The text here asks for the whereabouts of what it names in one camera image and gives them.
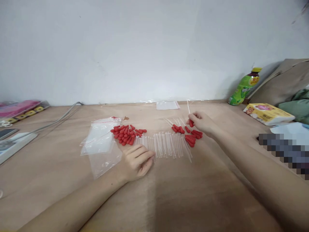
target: plastic bottle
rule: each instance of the plastic bottle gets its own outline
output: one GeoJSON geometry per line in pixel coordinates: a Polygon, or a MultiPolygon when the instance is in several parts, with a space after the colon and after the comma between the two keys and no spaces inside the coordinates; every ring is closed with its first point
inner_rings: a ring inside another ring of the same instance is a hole
{"type": "Polygon", "coordinates": [[[244,76],[239,85],[237,86],[234,94],[229,98],[228,103],[230,105],[239,105],[241,104],[249,91],[255,86],[259,81],[258,73],[262,70],[262,68],[253,68],[251,73],[244,76]]]}

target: phone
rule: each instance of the phone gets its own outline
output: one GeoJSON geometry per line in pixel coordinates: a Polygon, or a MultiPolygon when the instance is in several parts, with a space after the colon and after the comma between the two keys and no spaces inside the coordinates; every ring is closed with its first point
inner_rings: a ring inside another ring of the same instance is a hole
{"type": "Polygon", "coordinates": [[[9,137],[10,135],[16,133],[17,131],[19,131],[18,129],[4,129],[2,131],[0,131],[0,140],[3,140],[7,137],[9,137]]]}

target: person's right hand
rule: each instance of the person's right hand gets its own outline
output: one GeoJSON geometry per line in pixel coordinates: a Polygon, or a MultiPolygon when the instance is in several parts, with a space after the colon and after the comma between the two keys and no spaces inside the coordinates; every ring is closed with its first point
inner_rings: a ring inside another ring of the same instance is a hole
{"type": "Polygon", "coordinates": [[[204,132],[207,136],[211,136],[215,130],[218,130],[219,127],[215,122],[205,113],[196,111],[188,115],[189,119],[194,122],[194,125],[197,129],[204,132]]]}
{"type": "Polygon", "coordinates": [[[128,182],[146,175],[153,164],[154,155],[154,151],[148,150],[142,144],[125,150],[121,161],[116,165],[120,178],[128,182]]]}

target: person's left hand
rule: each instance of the person's left hand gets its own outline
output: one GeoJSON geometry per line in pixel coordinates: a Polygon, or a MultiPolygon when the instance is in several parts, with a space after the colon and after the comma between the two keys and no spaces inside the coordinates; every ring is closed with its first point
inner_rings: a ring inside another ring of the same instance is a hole
{"type": "Polygon", "coordinates": [[[154,155],[154,151],[149,151],[142,144],[138,144],[125,150],[121,161],[116,166],[126,181],[133,181],[143,177],[149,171],[154,155]]]}

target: white wall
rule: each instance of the white wall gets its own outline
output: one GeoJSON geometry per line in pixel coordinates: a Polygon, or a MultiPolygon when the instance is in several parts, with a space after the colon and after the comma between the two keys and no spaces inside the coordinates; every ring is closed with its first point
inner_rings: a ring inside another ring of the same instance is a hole
{"type": "Polygon", "coordinates": [[[306,2],[0,1],[0,100],[223,99],[253,64],[309,57],[306,2]]]}

